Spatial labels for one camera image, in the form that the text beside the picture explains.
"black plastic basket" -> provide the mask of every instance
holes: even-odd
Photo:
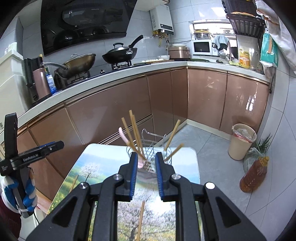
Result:
[[[229,19],[235,34],[257,39],[260,39],[264,34],[265,21],[261,18],[231,13],[227,13],[226,18]]]
[[[222,0],[223,6],[226,6],[227,12],[246,12],[257,16],[254,3],[246,0]]]

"wire utensil basket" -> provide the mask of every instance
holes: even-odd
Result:
[[[154,137],[162,138],[163,139],[163,144],[160,147],[155,147],[155,145],[157,144],[157,141],[145,139],[144,136],[143,136],[144,133],[146,133],[147,135],[154,136]],[[166,137],[167,137],[166,134],[164,136],[160,136],[160,135],[148,132],[145,128],[142,130],[141,142],[142,142],[143,150],[144,150],[144,155],[143,156],[146,159],[146,160],[144,160],[144,163],[143,163],[143,165],[144,165],[143,169],[144,170],[146,170],[148,172],[155,173],[155,154],[157,152],[162,153],[163,159],[165,159],[167,156],[169,156],[172,153],[170,147],[168,147],[167,150],[164,151]],[[127,152],[128,156],[131,157],[131,154],[132,154],[133,150],[129,146],[127,146],[126,152]],[[166,161],[166,164],[171,165],[172,164],[172,158],[168,159]]]

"beige trash can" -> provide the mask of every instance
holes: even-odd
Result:
[[[236,124],[232,127],[232,129],[234,129],[234,130],[246,129],[248,134],[254,140],[253,142],[255,142],[257,139],[256,132],[251,127],[249,127],[247,125]],[[242,138],[237,137],[234,134],[232,134],[231,142],[230,142],[230,145],[228,148],[228,154],[234,160],[241,160],[244,158],[244,156],[246,155],[246,153],[249,150],[249,148],[251,147],[251,145],[252,145],[252,142],[249,142],[245,139],[242,139]]]

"teal bag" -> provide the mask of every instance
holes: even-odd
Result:
[[[270,67],[278,67],[279,64],[278,46],[268,31],[263,35],[260,62],[263,66],[270,65]]]

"bottle of brown liquid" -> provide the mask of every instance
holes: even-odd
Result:
[[[252,192],[263,182],[267,173],[269,157],[259,157],[250,167],[245,176],[240,180],[239,187],[243,192]]]

